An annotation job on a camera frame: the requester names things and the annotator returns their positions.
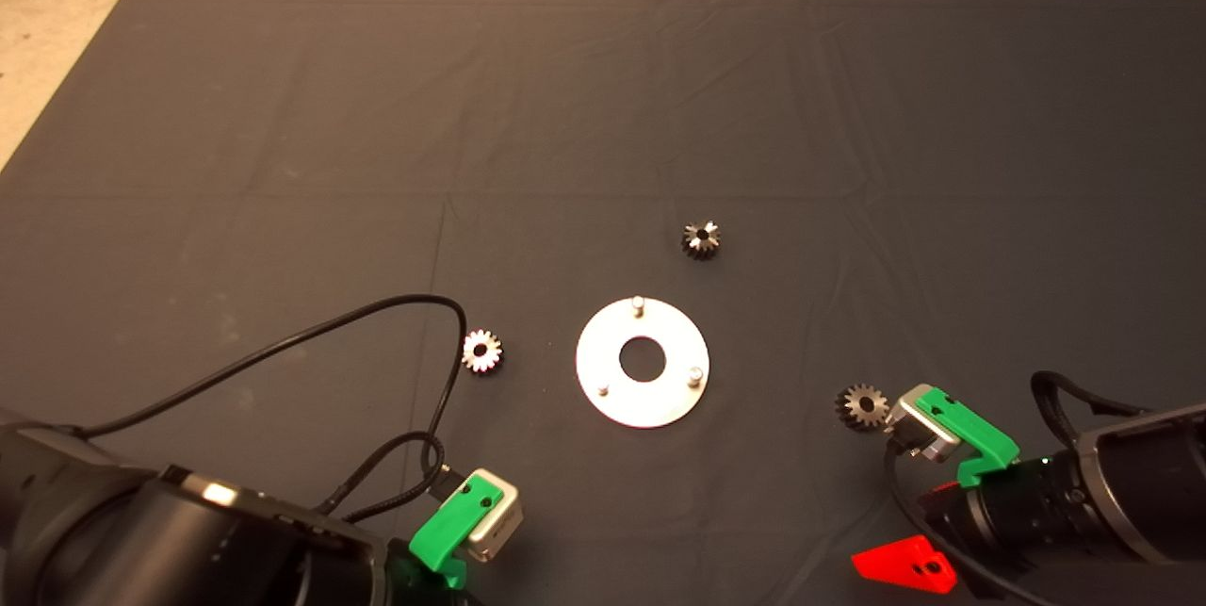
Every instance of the red bracket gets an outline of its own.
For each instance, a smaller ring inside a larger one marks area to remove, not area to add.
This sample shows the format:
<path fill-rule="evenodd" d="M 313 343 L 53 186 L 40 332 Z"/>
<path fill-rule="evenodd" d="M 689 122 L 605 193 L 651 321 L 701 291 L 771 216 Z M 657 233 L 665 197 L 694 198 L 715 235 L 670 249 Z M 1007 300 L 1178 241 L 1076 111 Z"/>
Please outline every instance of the red bracket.
<path fill-rule="evenodd" d="M 868 581 L 886 582 L 947 594 L 955 588 L 959 578 L 947 561 L 947 555 L 936 550 L 924 535 L 915 535 L 888 542 L 850 557 L 859 575 Z"/>

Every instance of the bevel gear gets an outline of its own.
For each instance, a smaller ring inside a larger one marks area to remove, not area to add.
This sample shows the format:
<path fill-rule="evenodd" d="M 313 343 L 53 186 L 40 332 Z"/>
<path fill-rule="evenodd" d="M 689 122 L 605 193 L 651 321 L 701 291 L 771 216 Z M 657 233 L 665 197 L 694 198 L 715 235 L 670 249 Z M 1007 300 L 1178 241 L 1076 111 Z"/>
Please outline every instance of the bevel gear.
<path fill-rule="evenodd" d="M 720 250 L 720 227 L 712 220 L 683 227 L 683 252 L 695 260 L 708 260 Z"/>

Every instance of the black cable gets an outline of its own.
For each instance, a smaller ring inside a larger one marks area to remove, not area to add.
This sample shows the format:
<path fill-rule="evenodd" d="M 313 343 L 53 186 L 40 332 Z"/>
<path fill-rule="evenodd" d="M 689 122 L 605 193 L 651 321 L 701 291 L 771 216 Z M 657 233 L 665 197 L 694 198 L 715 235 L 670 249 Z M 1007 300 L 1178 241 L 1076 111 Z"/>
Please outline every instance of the black cable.
<path fill-rule="evenodd" d="M 1056 606 L 1054 601 L 1048 601 L 1037 594 L 1030 593 L 1029 589 L 1019 585 L 1018 583 L 1003 578 L 991 571 L 988 566 L 973 559 L 970 554 L 955 547 L 955 544 L 947 540 L 943 534 L 939 534 L 925 520 L 925 517 L 918 512 L 909 500 L 904 497 L 904 493 L 901 490 L 900 480 L 896 478 L 896 459 L 903 453 L 900 444 L 896 442 L 888 442 L 888 449 L 884 451 L 884 477 L 888 479 L 888 488 L 892 491 L 892 499 L 896 501 L 896 506 L 904 514 L 906 518 L 921 531 L 923 535 L 930 538 L 943 554 L 947 555 L 953 563 L 958 564 L 960 569 L 974 573 L 977 577 L 991 583 L 995 588 L 1005 592 L 1006 594 L 1012 594 L 1026 604 L 1032 606 Z"/>
<path fill-rule="evenodd" d="M 411 500 L 418 497 L 418 495 L 422 495 L 423 491 L 432 488 L 432 484 L 435 483 L 435 478 L 439 477 L 440 474 L 440 467 L 444 465 L 444 444 L 440 443 L 440 439 L 435 438 L 435 435 L 422 431 L 414 431 L 396 436 L 388 439 L 387 442 L 382 443 L 381 445 L 379 445 L 377 449 L 374 450 L 369 456 L 367 456 L 364 459 L 364 462 L 361 462 L 361 466 L 357 467 L 356 471 L 352 472 L 351 476 L 349 476 L 344 483 L 339 484 L 335 488 L 335 490 L 327 496 L 326 500 L 318 503 L 314 508 L 314 511 L 318 512 L 320 514 L 330 514 L 332 512 L 334 512 L 335 508 L 339 507 L 339 503 L 344 502 L 344 500 L 353 490 L 356 490 L 356 486 L 361 485 L 361 483 L 364 482 L 364 479 L 369 476 L 369 473 L 371 473 L 373 470 L 375 470 L 376 466 L 380 465 L 382 460 L 385 460 L 386 455 L 393 453 L 393 450 L 399 445 L 404 445 L 406 443 L 411 443 L 415 441 L 421 441 L 431 445 L 431 448 L 435 451 L 435 466 L 427 471 L 427 473 L 423 476 L 423 480 L 418 482 L 417 485 L 404 491 L 404 494 L 402 495 L 397 495 L 396 497 L 390 499 L 390 501 L 403 499 L 402 502 L 398 502 L 396 505 L 397 507 L 405 505 L 406 502 L 410 502 Z"/>
<path fill-rule="evenodd" d="M 1042 416 L 1043 423 L 1047 424 L 1047 429 L 1067 448 L 1076 447 L 1079 432 L 1072 425 L 1072 420 L 1069 419 L 1067 413 L 1064 412 L 1064 406 L 1060 403 L 1060 391 L 1065 391 L 1073 398 L 1085 403 L 1094 415 L 1130 418 L 1148 412 L 1147 408 L 1097 396 L 1060 373 L 1038 371 L 1030 377 L 1030 394 L 1035 397 L 1035 403 L 1038 406 L 1038 414 Z"/>
<path fill-rule="evenodd" d="M 355 309 L 352 311 L 349 311 L 347 314 L 341 314 L 329 321 L 318 324 L 317 326 L 311 326 L 305 331 L 294 333 L 285 339 L 281 339 L 279 342 L 268 345 L 267 348 L 259 349 L 258 351 L 253 351 L 247 356 L 244 356 L 239 361 L 230 363 L 223 369 L 216 371 L 215 373 L 207 375 L 206 378 L 199 379 L 197 383 L 193 383 L 192 385 L 177 391 L 176 394 L 169 396 L 168 398 L 156 401 L 156 403 L 152 403 L 146 408 L 135 410 L 129 415 L 125 415 L 123 418 L 117 418 L 116 420 L 111 420 L 109 423 L 101 423 L 100 425 L 93 425 L 90 427 L 66 427 L 66 429 L 71 430 L 71 432 L 75 433 L 75 436 L 77 436 L 78 438 L 89 439 L 104 435 L 110 435 L 121 430 L 125 430 L 128 427 L 133 427 L 134 425 L 137 425 L 140 423 L 150 420 L 151 418 L 154 418 L 156 415 L 163 413 L 164 410 L 180 406 L 181 403 L 188 401 L 189 398 L 193 398 L 194 396 L 201 394 L 203 391 L 211 389 L 230 379 L 232 377 L 246 371 L 247 368 L 251 368 L 258 362 L 271 359 L 273 356 L 276 356 L 277 354 L 292 346 L 314 339 L 321 334 L 326 334 L 330 331 L 335 331 L 336 328 L 341 328 L 365 316 L 376 314 L 377 311 L 391 309 L 393 307 L 400 307 L 404 304 L 438 304 L 441 307 L 447 307 L 449 309 L 456 313 L 457 322 L 461 326 L 461 334 L 459 337 L 457 337 L 456 356 L 452 360 L 452 371 L 449 373 L 449 379 L 444 384 L 444 391 L 440 394 L 439 402 L 435 406 L 435 413 L 432 415 L 431 426 L 427 429 L 428 432 L 434 435 L 435 429 L 440 424 L 440 418 L 444 415 L 444 408 L 447 406 L 449 396 L 452 394 L 452 386 L 453 384 L 456 384 L 457 371 L 461 369 L 461 345 L 462 340 L 468 333 L 469 326 L 466 321 L 464 309 L 462 309 L 456 301 L 438 295 L 426 295 L 426 293 L 399 295 L 394 297 L 387 297 L 385 299 L 379 299 L 370 304 L 365 304 L 359 309 Z M 431 443 L 425 443 L 423 445 L 425 472 L 432 468 L 431 466 L 428 466 L 428 456 L 429 456 L 428 451 L 431 450 L 431 448 L 432 448 Z"/>

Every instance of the silver metal part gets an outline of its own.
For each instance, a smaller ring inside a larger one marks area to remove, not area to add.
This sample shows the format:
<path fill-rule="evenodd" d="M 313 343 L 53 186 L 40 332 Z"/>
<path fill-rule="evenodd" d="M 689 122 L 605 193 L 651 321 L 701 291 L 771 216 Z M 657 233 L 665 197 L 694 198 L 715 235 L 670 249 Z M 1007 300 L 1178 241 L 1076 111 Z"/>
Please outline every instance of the silver metal part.
<path fill-rule="evenodd" d="M 1106 483 L 1105 473 L 1101 471 L 1101 460 L 1097 458 L 1097 443 L 1103 437 L 1117 436 L 1125 432 L 1144 430 L 1163 423 L 1193 419 L 1206 415 L 1206 403 L 1196 403 L 1176 410 L 1164 413 L 1149 413 L 1117 425 L 1110 425 L 1100 430 L 1090 430 L 1082 433 L 1076 439 L 1076 451 L 1081 460 L 1081 476 L 1084 478 L 1084 486 L 1096 502 L 1097 511 L 1105 518 L 1110 528 L 1125 542 L 1136 554 L 1141 555 L 1148 564 L 1173 564 L 1163 552 L 1152 546 L 1151 542 L 1138 532 L 1135 524 L 1128 519 L 1114 497 L 1110 484 Z"/>
<path fill-rule="evenodd" d="M 871 385 L 853 385 L 837 397 L 837 414 L 845 426 L 856 431 L 871 431 L 884 426 L 888 419 L 888 397 Z"/>
<path fill-rule="evenodd" d="M 620 365 L 620 350 L 634 338 L 656 342 L 666 355 L 662 373 L 648 383 L 630 378 Z M 649 297 L 604 307 L 578 338 L 582 392 L 601 413 L 630 427 L 660 427 L 686 415 L 708 388 L 708 369 L 699 328 L 673 305 Z"/>
<path fill-rule="evenodd" d="M 503 342 L 490 331 L 478 328 L 464 336 L 461 362 L 479 375 L 485 375 L 503 362 Z"/>
<path fill-rule="evenodd" d="M 720 227 L 712 220 L 683 227 L 683 252 L 708 260 L 720 250 Z"/>
<path fill-rule="evenodd" d="M 520 505 L 519 489 L 507 479 L 484 468 L 474 470 L 473 474 L 499 486 L 503 491 L 503 499 L 478 521 L 461 544 L 478 561 L 490 561 L 498 557 L 498 552 L 511 538 L 511 534 L 523 523 L 523 506 Z"/>
<path fill-rule="evenodd" d="M 933 388 L 927 384 L 920 384 L 915 388 L 904 392 L 896 403 L 892 404 L 891 410 L 888 412 L 888 419 L 884 421 L 886 430 L 892 431 L 892 425 L 900 423 L 904 418 L 913 418 L 918 423 L 925 426 L 925 429 L 933 432 L 933 441 L 930 442 L 925 449 L 914 449 L 909 451 L 909 455 L 914 458 L 917 455 L 923 455 L 927 460 L 935 462 L 944 462 L 947 458 L 950 458 L 952 453 L 964 443 L 964 439 L 950 433 L 946 427 L 935 421 L 925 410 L 917 407 L 917 400 L 925 396 L 925 394 Z"/>

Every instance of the gear teeth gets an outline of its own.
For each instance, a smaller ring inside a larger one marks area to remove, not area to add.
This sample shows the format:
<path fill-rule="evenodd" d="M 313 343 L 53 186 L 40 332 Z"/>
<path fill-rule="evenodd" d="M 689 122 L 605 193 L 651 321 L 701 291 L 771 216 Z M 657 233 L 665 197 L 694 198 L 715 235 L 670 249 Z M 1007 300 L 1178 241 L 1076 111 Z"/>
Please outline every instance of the gear teeth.
<path fill-rule="evenodd" d="M 701 239 L 698 233 L 706 232 L 708 238 Z M 685 225 L 683 227 L 683 252 L 693 260 L 712 260 L 720 250 L 720 227 L 712 220 Z"/>
<path fill-rule="evenodd" d="M 871 410 L 862 408 L 865 398 L 871 400 Z M 842 424 L 860 432 L 882 427 L 889 412 L 888 397 L 874 386 L 862 383 L 842 390 L 835 406 Z"/>
<path fill-rule="evenodd" d="M 475 375 L 493 373 L 503 363 L 503 340 L 484 328 L 470 332 L 461 346 L 461 363 Z"/>

